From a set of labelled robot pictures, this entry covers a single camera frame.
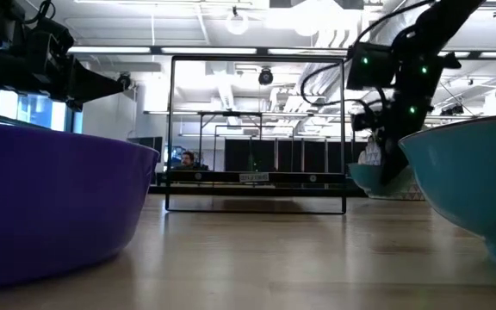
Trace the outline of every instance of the ceiling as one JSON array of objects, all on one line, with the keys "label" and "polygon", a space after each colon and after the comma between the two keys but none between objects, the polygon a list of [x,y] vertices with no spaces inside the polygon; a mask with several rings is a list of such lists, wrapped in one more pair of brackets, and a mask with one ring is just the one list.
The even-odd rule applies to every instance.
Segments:
[{"label": "ceiling", "polygon": [[[17,1],[24,5],[28,14],[32,16],[42,0]],[[343,10],[332,0],[306,0],[293,9],[270,9],[270,0],[254,0],[250,9],[243,9],[243,4],[239,4],[240,17],[234,18],[231,4],[177,6],[111,5],[103,4],[103,1],[99,0],[54,2],[57,7],[55,20],[70,29],[77,45],[347,47],[369,21],[391,12],[401,4],[417,1],[382,0],[383,5],[367,5],[365,10],[361,11]],[[491,8],[475,12],[447,47],[458,50],[496,50],[496,18],[493,17],[495,11],[495,8]],[[388,42],[393,39],[390,33],[396,27],[399,28],[400,23],[416,18],[417,13],[410,12],[402,18],[385,23],[371,34],[371,40]],[[321,31],[316,32],[315,27],[320,27]],[[164,75],[169,75],[171,70],[171,58],[167,56],[97,55],[84,60],[111,65],[159,63]],[[257,83],[257,76],[263,67],[270,67],[276,75],[276,81],[270,86],[260,86]],[[307,75],[310,67],[309,64],[235,62],[226,65],[224,69],[229,73],[228,78],[216,80],[215,73],[220,69],[212,67],[211,64],[178,64],[174,102],[177,109],[210,109],[218,108],[220,102],[226,102],[232,97],[237,103],[252,104],[250,107],[238,106],[237,109],[277,111],[284,109],[288,104],[288,107],[297,107],[292,109],[293,112],[300,111],[304,108],[301,106],[303,102],[295,96],[298,94],[294,92],[291,99],[288,99],[288,96],[279,96],[279,104],[273,105],[273,91],[288,93],[296,84],[299,86],[300,78]],[[321,91],[322,94],[318,92],[318,95],[333,94],[332,82],[329,82],[325,85],[328,88],[325,87]],[[462,61],[461,70],[444,72],[442,83],[433,99],[437,106],[434,113],[439,114],[441,108],[454,102],[464,102],[472,113],[480,113],[485,94],[491,91],[496,91],[496,61]],[[346,95],[365,99],[377,97],[374,93],[366,92]],[[338,109],[334,107],[325,111],[337,112]]]}]

